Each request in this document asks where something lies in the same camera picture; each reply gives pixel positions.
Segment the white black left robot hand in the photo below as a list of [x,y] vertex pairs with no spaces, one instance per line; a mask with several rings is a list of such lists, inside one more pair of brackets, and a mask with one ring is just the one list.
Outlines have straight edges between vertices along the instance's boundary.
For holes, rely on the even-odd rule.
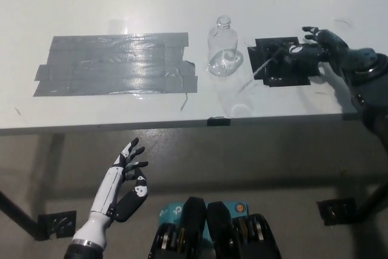
[[[92,214],[100,214],[123,223],[147,199],[147,179],[141,169],[146,167],[148,162],[135,162],[133,160],[145,150],[145,147],[136,148],[138,143],[138,138],[129,142],[111,167],[108,168],[92,204],[90,210]],[[119,191],[126,181],[134,181],[135,186],[119,200]]]

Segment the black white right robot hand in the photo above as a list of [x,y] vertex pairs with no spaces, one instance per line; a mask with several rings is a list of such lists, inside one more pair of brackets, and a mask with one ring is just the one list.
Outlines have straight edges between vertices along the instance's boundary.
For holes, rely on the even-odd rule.
[[286,52],[295,59],[305,61],[329,62],[349,46],[336,34],[327,29],[307,26],[302,30],[307,33],[305,39],[313,43],[289,45]]

